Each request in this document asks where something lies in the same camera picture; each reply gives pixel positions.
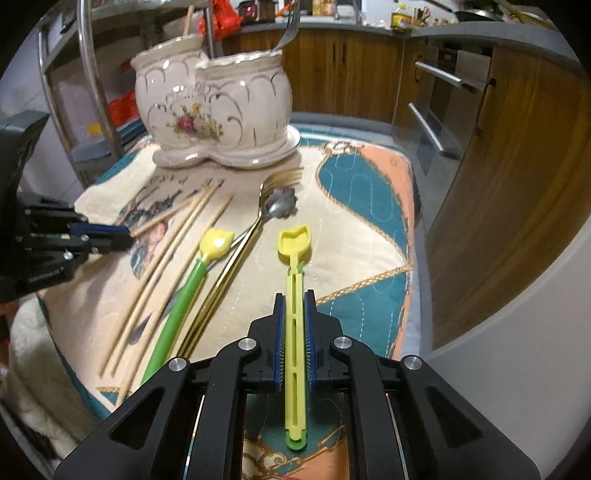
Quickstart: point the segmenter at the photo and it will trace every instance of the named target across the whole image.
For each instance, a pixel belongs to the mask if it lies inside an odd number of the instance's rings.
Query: screw
[[[254,338],[243,338],[242,340],[240,340],[238,342],[238,347],[241,350],[252,350],[254,347],[256,347],[256,340]]]
[[[404,359],[404,366],[409,370],[418,370],[423,366],[423,362],[419,357],[410,355]]]
[[[173,358],[170,362],[168,362],[168,368],[171,369],[173,372],[180,372],[187,366],[187,361],[184,358]]]
[[[349,337],[341,336],[341,337],[335,338],[334,344],[335,344],[335,347],[344,350],[346,348],[349,348],[351,345],[353,345],[353,341]]]

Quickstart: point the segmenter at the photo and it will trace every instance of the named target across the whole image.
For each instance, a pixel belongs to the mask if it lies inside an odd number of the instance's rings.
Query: countertop
[[[283,30],[285,22],[249,25],[242,27],[241,33],[266,30]],[[579,59],[568,42],[558,31],[533,25],[510,24],[504,22],[462,22],[438,27],[416,28],[411,32],[392,31],[389,28],[356,25],[350,22],[309,21],[302,19],[300,28],[335,29],[372,33],[399,38],[436,37],[442,40],[470,40],[479,44],[505,45],[520,50],[530,51],[541,57],[556,61],[566,67],[580,69]]]

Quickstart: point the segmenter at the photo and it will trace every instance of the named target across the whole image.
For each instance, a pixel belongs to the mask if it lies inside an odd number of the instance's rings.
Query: green handle
[[[166,323],[164,324],[162,333],[160,333],[156,347],[154,348],[148,366],[146,367],[142,384],[167,362],[170,350],[177,340],[177,335],[183,326],[183,322],[185,321],[185,318],[187,318],[189,310],[191,310],[191,307],[197,298],[199,287],[201,286],[206,273],[207,264],[203,260],[197,260],[185,285],[174,302],[174,307],[168,315],[168,320],[166,320]]]

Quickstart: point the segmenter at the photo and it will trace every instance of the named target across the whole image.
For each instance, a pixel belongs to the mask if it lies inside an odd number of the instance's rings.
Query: patterned tablecloth
[[[251,320],[271,312],[275,293],[284,289],[286,272],[277,255],[278,232],[304,223],[312,234],[304,288],[314,289],[319,310],[339,318],[346,335],[365,342],[375,353],[400,356],[414,274],[410,261],[414,246],[413,182],[405,157],[361,141],[303,134],[294,155],[265,170],[229,170],[213,163],[162,170],[151,161],[155,149],[147,141],[128,154],[84,192],[76,208],[91,222],[132,228],[210,182],[224,181],[181,243],[157,290],[173,281],[174,264],[188,254],[225,193],[232,193],[234,198],[217,226],[239,233],[255,219],[262,180],[273,171],[303,167],[303,179],[297,188],[297,214],[265,225],[191,360],[215,355],[222,346],[243,337]],[[114,408],[127,363],[136,355],[137,332],[128,339],[130,345],[114,377],[98,377],[99,354],[106,348],[110,328],[126,305],[134,283],[178,219],[175,216],[159,223],[127,253],[86,264],[73,282],[43,295],[51,334],[66,367],[76,377],[87,405],[101,417]],[[195,309],[221,267],[218,265],[209,275]],[[153,295],[141,320],[150,315],[157,300],[157,294]],[[156,338],[144,356],[132,390],[139,386]],[[308,445],[295,453],[285,445],[282,395],[249,398],[243,478],[347,477],[342,395],[311,393],[308,405]]]

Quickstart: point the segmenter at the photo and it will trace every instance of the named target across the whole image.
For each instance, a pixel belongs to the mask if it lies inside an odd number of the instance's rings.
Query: chopstick in holder
[[[183,28],[183,37],[189,34],[189,28],[191,28],[191,19],[193,18],[193,12],[195,11],[195,5],[189,5],[187,8],[187,16],[185,17],[185,27]]]
[[[160,222],[163,222],[171,215],[174,215],[175,213],[177,213],[179,210],[182,210],[186,206],[191,205],[191,202],[193,200],[194,200],[194,197],[190,196],[188,199],[184,199],[179,204],[174,205],[174,206],[166,209],[165,211],[163,211],[159,215],[156,215],[154,218],[151,218],[150,220],[145,222],[143,225],[140,225],[139,227],[135,228],[131,232],[132,238],[138,238],[140,235],[142,235],[143,233],[146,233],[146,231],[150,230],[154,225],[157,225]]]
[[[209,221],[209,224],[203,230],[202,237],[211,227],[213,227],[213,225],[215,225],[215,223],[221,217],[221,215],[224,213],[224,211],[226,210],[226,208],[228,207],[228,205],[230,204],[231,201],[232,201],[231,195],[227,195],[224,198],[222,204],[216,209],[214,215],[212,216],[211,220]],[[189,266],[193,262],[195,256],[197,255],[197,253],[199,251],[199,243],[201,243],[201,238],[199,239],[198,242],[195,243],[192,252],[190,252],[190,254],[187,255],[183,264],[181,266],[179,266],[178,271],[177,271],[177,275],[176,275],[176,279],[174,280],[174,282],[170,283],[166,292],[162,295],[160,294],[160,292],[158,292],[158,296],[161,299],[160,303],[158,304],[158,307],[156,309],[154,309],[154,311],[151,313],[150,319],[146,325],[144,333],[142,334],[142,337],[136,346],[137,355],[131,361],[131,363],[128,365],[127,372],[125,373],[125,378],[123,380],[123,383],[121,384],[121,388],[119,389],[119,393],[117,395],[117,401],[115,402],[115,407],[119,407],[119,405],[121,405],[123,403],[123,400],[125,399],[125,396],[126,396],[127,392],[129,391],[129,388],[131,387],[131,384],[132,384],[132,382],[135,378],[135,375],[138,371],[138,368],[139,368],[139,365],[142,361],[142,358],[144,357],[144,353],[145,353],[146,349],[148,348],[148,345],[150,344],[150,341],[152,339],[152,336],[154,335],[154,332],[156,331],[156,328],[158,326],[158,320],[159,320],[160,316],[162,315],[162,312],[164,311],[164,308],[166,307],[166,304],[168,303],[170,297],[173,295],[177,284],[181,281],[184,273],[189,268]]]
[[[125,329],[121,334],[121,337],[119,338],[119,342],[117,343],[115,351],[113,352],[113,358],[115,358],[115,362],[111,367],[111,376],[115,375],[117,367],[119,366],[119,362],[121,362],[121,357],[123,357],[123,351],[125,349],[127,338],[129,336],[130,331],[137,323],[140,314],[142,313],[146,303],[148,302],[148,299],[154,291],[154,287],[156,286],[162,273],[166,269],[169,260],[173,257],[174,251],[180,245],[181,241],[183,241],[184,236],[191,228],[193,222],[197,218],[197,215],[199,215],[199,213],[201,213],[201,211],[205,208],[205,206],[209,202],[209,199],[213,196],[214,192],[218,189],[220,185],[221,183],[216,183],[215,185],[210,185],[209,187],[207,187],[203,191],[203,196],[201,196],[200,194],[199,198],[196,198],[191,204],[191,211],[185,222],[183,222],[183,225],[180,227],[180,229],[175,231],[174,235],[170,235],[173,238],[170,243],[170,246],[168,247],[166,252],[161,256],[161,260],[158,263],[158,266],[156,267],[154,273],[148,280],[147,285],[141,292],[139,300],[133,306],[133,311],[129,316],[129,319],[127,320]]]
[[[199,205],[199,203],[206,197],[208,194],[209,189],[202,190],[195,198],[191,199],[191,206],[189,211],[187,212],[186,216],[181,219],[178,223],[175,223],[173,227],[170,229],[170,232],[166,236],[165,240],[163,241],[163,245],[160,248],[159,253],[152,259],[152,261],[148,264],[148,268],[144,272],[144,274],[140,277],[138,284],[135,286],[135,290],[131,294],[129,302],[127,303],[125,310],[121,312],[119,317],[117,318],[116,324],[112,329],[111,338],[109,339],[109,346],[104,350],[103,355],[100,360],[100,367],[99,367],[99,376],[102,377],[105,374],[105,370],[109,361],[111,360],[113,351],[117,346],[119,341],[125,342],[127,340],[127,336],[123,335],[124,329],[127,331],[128,329],[131,330],[131,327],[128,326],[128,319],[129,315],[133,311],[134,307],[137,304],[137,301],[144,291],[144,287],[150,280],[154,270],[158,267],[160,260],[168,250],[168,247],[174,241],[175,237],[178,235],[179,230],[183,227],[183,225],[189,219],[191,212]]]

